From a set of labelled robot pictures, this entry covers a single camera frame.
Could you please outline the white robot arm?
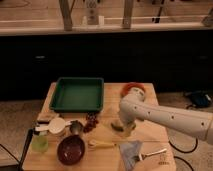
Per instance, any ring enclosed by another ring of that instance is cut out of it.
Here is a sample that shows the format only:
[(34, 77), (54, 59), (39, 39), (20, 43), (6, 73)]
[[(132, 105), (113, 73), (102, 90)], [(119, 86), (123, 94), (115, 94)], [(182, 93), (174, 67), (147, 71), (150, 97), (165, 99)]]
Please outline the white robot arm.
[(128, 94), (120, 100), (119, 117), (124, 125), (148, 120), (213, 145), (213, 113), (152, 105)]

